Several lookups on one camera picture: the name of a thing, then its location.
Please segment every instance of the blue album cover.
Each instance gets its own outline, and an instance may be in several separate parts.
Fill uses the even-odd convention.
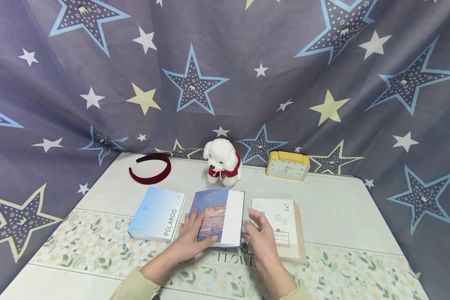
[[[133,238],[171,240],[185,195],[150,186],[128,228]]]
[[[202,226],[197,237],[198,241],[216,235],[218,236],[216,243],[221,242],[227,199],[227,187],[218,187],[216,189],[203,190],[202,192],[195,193],[190,213],[195,208],[197,208],[198,214],[205,211],[205,217],[203,218]]]

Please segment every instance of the photo album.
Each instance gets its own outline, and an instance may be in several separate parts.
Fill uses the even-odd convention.
[[[252,208],[263,213],[272,225],[280,259],[293,263],[307,263],[300,208],[295,201],[254,198]],[[254,253],[251,245],[248,252]]]
[[[195,193],[190,213],[205,211],[197,240],[218,236],[212,247],[239,247],[241,241],[245,192],[218,187]]]
[[[128,227],[133,239],[170,242],[185,194],[150,186]]]

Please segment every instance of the floral tablecloth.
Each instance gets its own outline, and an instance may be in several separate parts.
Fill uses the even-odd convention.
[[[167,243],[134,240],[131,218],[74,209],[30,263],[124,278]],[[427,300],[404,256],[306,243],[307,265],[284,263],[316,300]],[[184,263],[165,288],[229,299],[268,300],[254,257],[239,250],[207,250]]]

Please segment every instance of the white plush puppy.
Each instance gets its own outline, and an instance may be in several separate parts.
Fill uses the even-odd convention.
[[[208,161],[209,183],[216,183],[220,179],[224,186],[232,187],[242,179],[242,159],[230,141],[214,139],[206,143],[203,158]]]

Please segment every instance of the sleeve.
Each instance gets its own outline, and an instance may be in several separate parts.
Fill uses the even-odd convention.
[[[159,289],[159,285],[143,277],[137,268],[118,285],[110,300],[152,300]]]
[[[297,285],[295,290],[281,297],[279,300],[312,300],[312,297],[303,285]]]

